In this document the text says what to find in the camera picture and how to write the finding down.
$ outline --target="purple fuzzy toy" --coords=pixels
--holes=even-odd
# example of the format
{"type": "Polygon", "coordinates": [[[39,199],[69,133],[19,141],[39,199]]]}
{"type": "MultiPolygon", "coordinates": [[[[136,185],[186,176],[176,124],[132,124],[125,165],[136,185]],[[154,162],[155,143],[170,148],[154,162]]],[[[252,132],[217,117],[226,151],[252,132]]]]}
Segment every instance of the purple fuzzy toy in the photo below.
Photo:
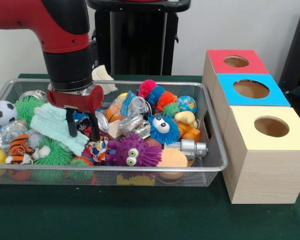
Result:
{"type": "Polygon", "coordinates": [[[130,134],[119,141],[109,141],[107,147],[116,149],[115,154],[107,154],[106,162],[115,166],[155,167],[161,161],[162,149],[149,146],[138,134],[130,134]]]}

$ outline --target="googly eye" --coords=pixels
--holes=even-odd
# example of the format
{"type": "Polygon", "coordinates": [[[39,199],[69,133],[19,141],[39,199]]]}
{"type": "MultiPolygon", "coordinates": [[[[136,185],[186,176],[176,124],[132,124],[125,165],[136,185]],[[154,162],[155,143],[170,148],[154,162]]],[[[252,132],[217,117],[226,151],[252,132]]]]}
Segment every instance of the googly eye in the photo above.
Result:
{"type": "Polygon", "coordinates": [[[170,131],[170,126],[166,123],[161,117],[156,117],[152,121],[152,125],[158,130],[161,134],[167,134],[170,131]]]}
{"type": "Polygon", "coordinates": [[[126,164],[127,164],[129,167],[132,167],[132,166],[136,165],[136,163],[137,163],[137,159],[134,158],[134,157],[128,157],[128,158],[126,159],[126,164]]]}
{"type": "Polygon", "coordinates": [[[137,158],[139,156],[139,151],[136,148],[131,148],[128,154],[130,157],[137,158]]]}

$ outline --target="white wall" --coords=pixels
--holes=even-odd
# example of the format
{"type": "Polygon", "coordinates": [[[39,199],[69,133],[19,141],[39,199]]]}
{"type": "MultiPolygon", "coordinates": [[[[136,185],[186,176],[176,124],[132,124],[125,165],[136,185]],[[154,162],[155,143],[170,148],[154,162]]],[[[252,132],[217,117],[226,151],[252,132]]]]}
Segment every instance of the white wall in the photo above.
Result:
{"type": "MultiPolygon", "coordinates": [[[[202,75],[207,49],[255,49],[278,81],[300,16],[300,0],[192,0],[179,13],[172,74],[202,75]]],[[[94,11],[89,9],[91,30],[94,11]]],[[[30,30],[0,30],[0,89],[20,73],[46,73],[30,30]]]]}

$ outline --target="red panel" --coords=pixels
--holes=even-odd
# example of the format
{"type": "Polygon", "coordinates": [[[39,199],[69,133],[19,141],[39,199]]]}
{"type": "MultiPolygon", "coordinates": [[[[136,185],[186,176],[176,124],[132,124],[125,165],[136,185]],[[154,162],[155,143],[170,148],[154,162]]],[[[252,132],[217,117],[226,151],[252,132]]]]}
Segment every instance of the red panel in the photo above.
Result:
{"type": "Polygon", "coordinates": [[[89,46],[88,34],[77,35],[63,30],[41,0],[0,0],[0,29],[32,30],[46,53],[71,53],[89,46]]]}
{"type": "Polygon", "coordinates": [[[208,50],[207,54],[217,74],[269,74],[261,59],[254,50],[208,50]],[[248,60],[244,67],[229,66],[224,62],[226,57],[238,56],[248,60]]]}

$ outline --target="box with round hole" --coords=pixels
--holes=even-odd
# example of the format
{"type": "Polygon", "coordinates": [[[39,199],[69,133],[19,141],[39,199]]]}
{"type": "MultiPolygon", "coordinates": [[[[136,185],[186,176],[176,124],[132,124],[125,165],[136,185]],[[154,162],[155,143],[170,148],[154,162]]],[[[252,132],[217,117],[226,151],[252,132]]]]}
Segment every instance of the box with round hole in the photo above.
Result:
{"type": "Polygon", "coordinates": [[[269,74],[254,50],[210,49],[206,52],[202,84],[212,97],[217,74],[269,74]]]}
{"type": "Polygon", "coordinates": [[[232,204],[293,204],[300,193],[300,118],[292,107],[231,106],[222,172],[232,204]]]}
{"type": "Polygon", "coordinates": [[[230,106],[290,106],[269,74],[217,74],[211,96],[223,135],[230,106]]]}

